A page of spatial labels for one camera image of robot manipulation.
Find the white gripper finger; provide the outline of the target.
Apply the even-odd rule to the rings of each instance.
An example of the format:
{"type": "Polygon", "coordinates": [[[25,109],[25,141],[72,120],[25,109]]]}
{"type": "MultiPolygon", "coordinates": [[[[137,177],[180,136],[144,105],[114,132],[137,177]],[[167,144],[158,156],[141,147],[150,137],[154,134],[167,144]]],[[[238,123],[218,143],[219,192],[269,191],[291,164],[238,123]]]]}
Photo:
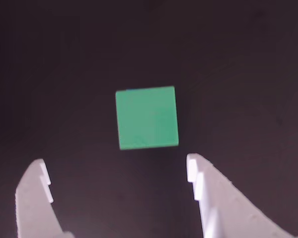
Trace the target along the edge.
{"type": "Polygon", "coordinates": [[[43,159],[34,160],[15,190],[15,217],[19,238],[73,238],[63,231],[53,210],[51,180],[43,159]]]}
{"type": "Polygon", "coordinates": [[[187,181],[199,203],[205,238],[291,238],[269,219],[210,161],[186,157],[187,181]]]}

